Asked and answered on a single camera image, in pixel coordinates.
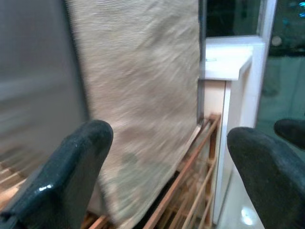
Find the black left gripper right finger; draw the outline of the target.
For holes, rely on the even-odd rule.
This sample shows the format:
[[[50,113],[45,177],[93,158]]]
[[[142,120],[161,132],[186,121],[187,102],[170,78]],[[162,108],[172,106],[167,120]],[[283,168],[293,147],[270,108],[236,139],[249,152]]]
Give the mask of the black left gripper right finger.
[[[227,135],[230,156],[266,229],[305,227],[305,163],[283,141],[249,127]]]

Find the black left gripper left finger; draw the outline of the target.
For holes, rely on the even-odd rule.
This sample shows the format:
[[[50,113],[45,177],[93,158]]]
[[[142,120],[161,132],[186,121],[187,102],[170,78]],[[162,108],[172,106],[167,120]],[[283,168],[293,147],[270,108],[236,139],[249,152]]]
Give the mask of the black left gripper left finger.
[[[0,213],[2,229],[79,229],[113,140],[92,120],[64,138]]]

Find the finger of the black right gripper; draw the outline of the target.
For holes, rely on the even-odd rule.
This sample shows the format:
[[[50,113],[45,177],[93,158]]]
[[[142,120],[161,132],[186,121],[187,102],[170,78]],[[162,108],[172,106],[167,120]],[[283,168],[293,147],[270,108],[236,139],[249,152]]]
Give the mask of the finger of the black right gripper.
[[[305,149],[305,121],[300,119],[281,119],[274,124],[275,133],[296,147]]]

